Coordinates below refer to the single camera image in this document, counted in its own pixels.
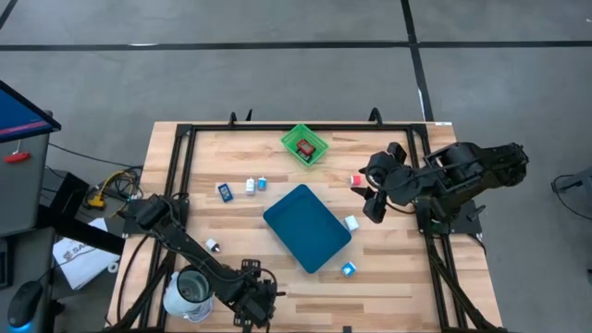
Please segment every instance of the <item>computer mouse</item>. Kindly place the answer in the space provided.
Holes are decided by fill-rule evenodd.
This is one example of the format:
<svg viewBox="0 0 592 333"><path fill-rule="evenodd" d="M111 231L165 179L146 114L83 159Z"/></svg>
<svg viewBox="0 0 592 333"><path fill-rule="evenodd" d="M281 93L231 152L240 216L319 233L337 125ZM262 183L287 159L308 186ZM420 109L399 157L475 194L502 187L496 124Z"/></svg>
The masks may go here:
<svg viewBox="0 0 592 333"><path fill-rule="evenodd" d="M8 306L8 324L13 328L29 324L35 316L42 291L43 286L39 281L25 282L20 286Z"/></svg>

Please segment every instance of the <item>red handle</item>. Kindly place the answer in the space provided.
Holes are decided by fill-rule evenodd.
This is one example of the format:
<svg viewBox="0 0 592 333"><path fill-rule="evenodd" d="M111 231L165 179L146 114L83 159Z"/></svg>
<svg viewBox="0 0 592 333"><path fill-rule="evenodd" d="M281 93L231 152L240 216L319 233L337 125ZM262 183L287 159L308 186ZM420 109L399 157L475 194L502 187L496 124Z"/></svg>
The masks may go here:
<svg viewBox="0 0 592 333"><path fill-rule="evenodd" d="M28 160L29 157L31 157L31 154L29 154L29 153L16 153L16 154L11 154L11 155L5 156L4 161L6 163L18 163L18 162Z"/></svg>

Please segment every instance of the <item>black stand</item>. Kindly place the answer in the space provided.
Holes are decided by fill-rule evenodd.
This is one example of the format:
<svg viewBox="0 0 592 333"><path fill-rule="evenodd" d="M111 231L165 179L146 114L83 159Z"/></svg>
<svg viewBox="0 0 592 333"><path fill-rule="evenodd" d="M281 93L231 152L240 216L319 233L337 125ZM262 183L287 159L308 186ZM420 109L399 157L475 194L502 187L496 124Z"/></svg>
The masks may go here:
<svg viewBox="0 0 592 333"><path fill-rule="evenodd" d="M39 204L36 228L54 228L59 235L113 254L121 254L125 241L107 231L76 219L80 204L89 188L84 180L66 172L58 176L45 170L43 185L55 190L49 202Z"/></svg>
<svg viewBox="0 0 592 333"><path fill-rule="evenodd" d="M91 227L74 217L56 213L54 210L40 205L38 225L41 228L52 227L59 235L91 245L94 248L113 254L121 254L125 241L107 231Z"/></svg>

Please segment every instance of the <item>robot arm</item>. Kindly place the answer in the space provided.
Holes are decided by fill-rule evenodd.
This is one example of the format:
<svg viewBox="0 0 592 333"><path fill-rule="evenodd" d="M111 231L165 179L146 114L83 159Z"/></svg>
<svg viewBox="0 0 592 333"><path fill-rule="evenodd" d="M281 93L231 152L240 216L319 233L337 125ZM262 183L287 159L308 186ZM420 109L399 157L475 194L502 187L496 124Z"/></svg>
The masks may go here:
<svg viewBox="0 0 592 333"><path fill-rule="evenodd" d="M182 255L191 265L195 266L208 280L215 296L235 313L234 325L250 331L253 325L264 327L273 318L277 296L285 295L278 292L276 278L269 270L261 268L258 260L244 259L240 270L220 264L207 250L200 246L185 232L178 220L179 210L174 201L153 194L147 204L131 218L152 234L164 247L169 249L164 263L174 257L174 253ZM150 294L158 280L164 275L165 269L159 267L154 281L149 281L142 294ZM261 272L266 272L272 280L261 280ZM132 308L114 328L129 328L142 307L141 296Z"/></svg>
<svg viewBox="0 0 592 333"><path fill-rule="evenodd" d="M373 154L360 169L378 191L352 190L365 198L364 213L375 223L382 222L387 197L406 205L420 196L429 198L436 220L449 222L464 203L482 191L520 183L528 163L522 146L516 143L483 149L457 142L424 157L422 168L404 165L406 157L402 147L392 142L386 152Z"/></svg>

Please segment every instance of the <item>computer monitor screen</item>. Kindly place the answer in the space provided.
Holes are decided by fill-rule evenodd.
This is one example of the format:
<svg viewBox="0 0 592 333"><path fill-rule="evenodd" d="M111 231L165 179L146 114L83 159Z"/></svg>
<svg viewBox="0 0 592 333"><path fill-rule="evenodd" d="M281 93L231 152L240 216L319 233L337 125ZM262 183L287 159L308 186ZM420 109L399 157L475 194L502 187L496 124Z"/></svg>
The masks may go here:
<svg viewBox="0 0 592 333"><path fill-rule="evenodd" d="M0 142L61 130L62 126L0 81Z"/></svg>

